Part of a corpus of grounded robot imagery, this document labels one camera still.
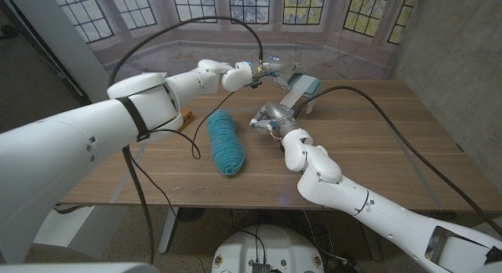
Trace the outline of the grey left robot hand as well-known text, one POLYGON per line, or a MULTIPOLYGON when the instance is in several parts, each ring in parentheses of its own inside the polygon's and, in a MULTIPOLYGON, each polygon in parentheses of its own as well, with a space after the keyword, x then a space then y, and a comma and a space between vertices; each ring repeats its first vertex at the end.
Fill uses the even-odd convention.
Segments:
POLYGON ((270 56, 267 60, 264 60, 261 63, 259 61, 251 62, 249 66, 253 73, 253 80, 249 84, 252 89, 256 89, 262 84, 262 78, 272 77, 276 87, 289 91, 290 86, 288 82, 282 78, 280 74, 305 73, 305 70, 299 63, 287 59, 281 60, 276 56, 270 56))

